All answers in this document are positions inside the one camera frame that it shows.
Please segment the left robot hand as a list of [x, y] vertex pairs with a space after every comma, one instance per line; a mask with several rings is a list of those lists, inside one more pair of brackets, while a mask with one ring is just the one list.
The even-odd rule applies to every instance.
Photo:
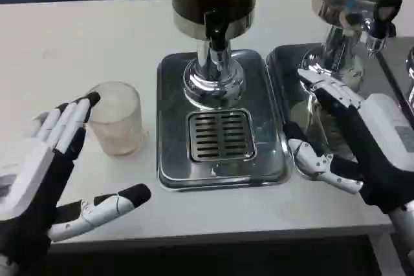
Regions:
[[100, 99], [90, 92], [41, 113], [26, 137], [1, 152], [2, 275], [16, 275], [44, 257], [53, 242], [88, 233], [151, 198], [147, 185], [136, 184], [92, 201], [58, 205]]

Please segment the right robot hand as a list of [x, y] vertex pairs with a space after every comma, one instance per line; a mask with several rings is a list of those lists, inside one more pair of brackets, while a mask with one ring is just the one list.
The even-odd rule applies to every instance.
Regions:
[[388, 95], [367, 98], [322, 72], [297, 70], [301, 84], [336, 123], [356, 161], [324, 151], [296, 122], [283, 126], [299, 169], [313, 180], [360, 194], [384, 214], [413, 201], [413, 128]]

